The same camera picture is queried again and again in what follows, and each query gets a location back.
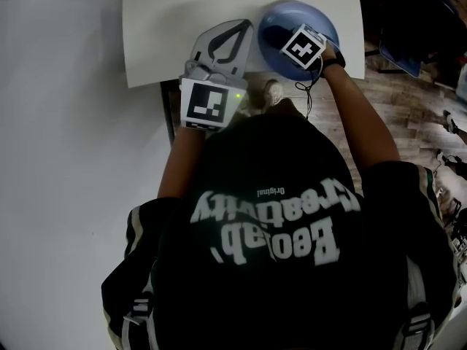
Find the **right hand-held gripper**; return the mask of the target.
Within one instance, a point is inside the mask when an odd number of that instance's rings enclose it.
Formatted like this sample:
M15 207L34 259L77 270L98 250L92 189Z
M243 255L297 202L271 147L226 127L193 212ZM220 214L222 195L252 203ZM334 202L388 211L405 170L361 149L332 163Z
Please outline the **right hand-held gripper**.
M310 26L302 24L291 36L280 52L291 59L295 65L307 70L321 57L327 46L327 39Z

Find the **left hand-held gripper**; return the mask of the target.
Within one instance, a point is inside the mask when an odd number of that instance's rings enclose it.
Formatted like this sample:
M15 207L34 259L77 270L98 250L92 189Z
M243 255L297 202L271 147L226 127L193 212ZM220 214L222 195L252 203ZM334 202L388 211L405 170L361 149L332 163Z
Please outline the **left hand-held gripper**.
M216 25L197 38L180 77L183 127L217 132L232 121L247 95L242 76L253 35L251 21L238 19Z

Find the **dark blue cloth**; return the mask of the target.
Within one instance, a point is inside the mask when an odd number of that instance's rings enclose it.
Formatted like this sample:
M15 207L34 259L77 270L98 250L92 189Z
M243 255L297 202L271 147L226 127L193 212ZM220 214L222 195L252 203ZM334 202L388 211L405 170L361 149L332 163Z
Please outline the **dark blue cloth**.
M281 50L293 36L293 30L274 25L263 29L262 37L266 44L276 50Z

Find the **big blue plate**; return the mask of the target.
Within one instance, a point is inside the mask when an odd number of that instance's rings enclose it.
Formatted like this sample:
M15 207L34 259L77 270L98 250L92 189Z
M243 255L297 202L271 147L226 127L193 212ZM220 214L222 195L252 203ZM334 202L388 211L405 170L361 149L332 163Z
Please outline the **big blue plate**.
M280 0L268 5L258 29L260 52L269 67L282 77L298 82L316 80L320 70L320 60L317 59L307 70L303 70L283 55L280 50L268 46L263 40L262 33L263 29L274 25L293 30L295 33L302 24L306 24L317 33L323 34L331 42L335 53L340 51L339 37L332 22L320 10L303 2Z

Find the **person's right forearm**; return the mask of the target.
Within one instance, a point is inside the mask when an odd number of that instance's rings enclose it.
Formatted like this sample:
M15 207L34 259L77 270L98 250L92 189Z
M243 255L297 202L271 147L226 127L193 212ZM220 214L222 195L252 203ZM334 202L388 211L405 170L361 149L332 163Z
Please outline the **person's right forearm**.
M386 124L347 72L332 65L324 75L358 171L362 173L378 163L399 161L397 146Z

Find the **person's left forearm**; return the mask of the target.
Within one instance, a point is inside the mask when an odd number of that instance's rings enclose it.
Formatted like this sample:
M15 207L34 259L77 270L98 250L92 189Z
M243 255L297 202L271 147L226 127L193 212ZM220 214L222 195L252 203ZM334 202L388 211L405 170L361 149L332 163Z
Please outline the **person's left forearm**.
M202 152L206 132L179 127L164 168L158 198L182 198Z

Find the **person's right hand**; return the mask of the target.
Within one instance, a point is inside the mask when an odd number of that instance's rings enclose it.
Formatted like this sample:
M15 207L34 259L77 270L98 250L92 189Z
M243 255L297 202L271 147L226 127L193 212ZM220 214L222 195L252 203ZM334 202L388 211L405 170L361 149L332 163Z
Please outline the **person's right hand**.
M321 54L323 67L327 67L333 64L338 64L339 61L337 60L336 53L333 50L333 47L327 45L324 51Z

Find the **black wristband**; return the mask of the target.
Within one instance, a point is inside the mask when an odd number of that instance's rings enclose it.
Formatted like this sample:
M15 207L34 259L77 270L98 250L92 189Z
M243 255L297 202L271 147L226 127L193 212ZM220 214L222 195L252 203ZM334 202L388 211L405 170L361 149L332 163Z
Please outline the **black wristband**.
M342 55L342 53L340 51L335 53L334 58L328 58L328 59L322 60L322 70L321 70L321 73L320 73L321 78L325 77L324 71L329 66L332 66L332 65L339 65L343 69L345 68L346 62L345 62L345 59L344 59L344 57L343 57L343 55Z

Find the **person's right shoe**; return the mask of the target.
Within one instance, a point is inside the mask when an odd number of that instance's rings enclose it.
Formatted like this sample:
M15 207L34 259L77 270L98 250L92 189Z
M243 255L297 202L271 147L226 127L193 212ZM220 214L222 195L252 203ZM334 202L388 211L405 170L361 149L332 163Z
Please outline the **person's right shoe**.
M283 98L283 86L275 79L270 79L263 90L263 98L267 107L275 106Z

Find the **blue chair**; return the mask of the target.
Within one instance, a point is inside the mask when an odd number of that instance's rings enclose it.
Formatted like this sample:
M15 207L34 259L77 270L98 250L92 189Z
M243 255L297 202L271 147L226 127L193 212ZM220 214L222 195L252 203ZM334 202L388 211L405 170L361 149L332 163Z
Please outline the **blue chair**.
M378 68L379 74L408 74L414 78L420 77L422 62L408 55L399 43L380 39L377 49L365 51L365 58L375 56L383 58L391 66Z

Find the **black backpack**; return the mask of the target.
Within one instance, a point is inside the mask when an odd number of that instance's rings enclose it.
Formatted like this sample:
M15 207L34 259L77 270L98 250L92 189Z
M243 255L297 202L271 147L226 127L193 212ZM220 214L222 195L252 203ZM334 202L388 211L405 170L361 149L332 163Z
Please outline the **black backpack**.
M390 0L380 39L399 43L422 64L467 53L467 25L449 0Z

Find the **person in dark green shirt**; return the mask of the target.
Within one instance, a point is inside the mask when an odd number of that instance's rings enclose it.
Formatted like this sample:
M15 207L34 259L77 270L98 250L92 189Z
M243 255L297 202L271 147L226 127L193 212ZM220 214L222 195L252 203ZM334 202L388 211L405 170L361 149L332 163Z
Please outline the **person in dark green shirt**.
M457 289L433 174L372 166L356 193L304 118L211 136L188 191L128 216L101 287L117 350L423 350Z

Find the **metal equipment stand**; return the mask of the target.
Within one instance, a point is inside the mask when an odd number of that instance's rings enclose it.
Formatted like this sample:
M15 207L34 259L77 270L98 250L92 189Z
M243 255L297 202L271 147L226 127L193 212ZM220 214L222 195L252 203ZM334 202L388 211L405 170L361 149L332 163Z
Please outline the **metal equipment stand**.
M457 266L457 292L454 308L463 302L461 290L467 285L467 278L463 275L462 265L467 260L467 206L457 198L453 198L442 215L444 230L454 247Z

